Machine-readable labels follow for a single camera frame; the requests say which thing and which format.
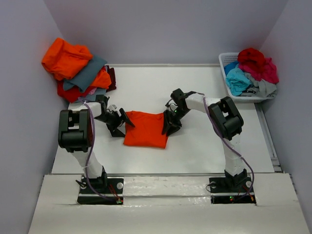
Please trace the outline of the orange t shirt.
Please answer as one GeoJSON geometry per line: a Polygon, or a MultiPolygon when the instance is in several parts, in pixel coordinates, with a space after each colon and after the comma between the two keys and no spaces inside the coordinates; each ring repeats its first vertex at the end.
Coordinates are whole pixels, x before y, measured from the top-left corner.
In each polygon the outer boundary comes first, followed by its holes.
{"type": "Polygon", "coordinates": [[[162,134],[164,114],[150,114],[138,111],[126,112],[129,120],[134,124],[125,124],[125,138],[123,144],[133,147],[151,147],[165,149],[168,137],[162,134]]]}

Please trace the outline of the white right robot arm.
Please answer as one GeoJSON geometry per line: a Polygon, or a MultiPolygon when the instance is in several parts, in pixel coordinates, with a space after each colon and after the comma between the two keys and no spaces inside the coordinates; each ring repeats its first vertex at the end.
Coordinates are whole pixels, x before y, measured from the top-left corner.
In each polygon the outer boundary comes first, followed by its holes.
{"type": "Polygon", "coordinates": [[[213,177],[209,185],[212,193],[238,193],[249,180],[245,159],[238,152],[239,137],[244,125],[234,101],[230,97],[206,98],[195,91],[174,90],[166,103],[162,134],[170,136],[182,127],[181,119],[191,110],[206,113],[213,130],[221,139],[225,156],[225,176],[213,177]]]}

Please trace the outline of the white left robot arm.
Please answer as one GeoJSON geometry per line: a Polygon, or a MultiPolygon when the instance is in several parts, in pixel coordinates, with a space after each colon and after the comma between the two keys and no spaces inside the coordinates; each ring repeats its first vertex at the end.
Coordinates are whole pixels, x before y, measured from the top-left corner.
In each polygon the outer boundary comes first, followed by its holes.
{"type": "Polygon", "coordinates": [[[78,161],[84,171],[84,179],[78,184],[93,194],[103,194],[112,186],[93,152],[95,120],[105,123],[112,137],[125,137],[119,130],[124,123],[134,127],[126,112],[117,110],[115,105],[108,106],[108,100],[105,95],[97,95],[95,101],[85,101],[78,109],[59,114],[58,144],[78,161]]]}

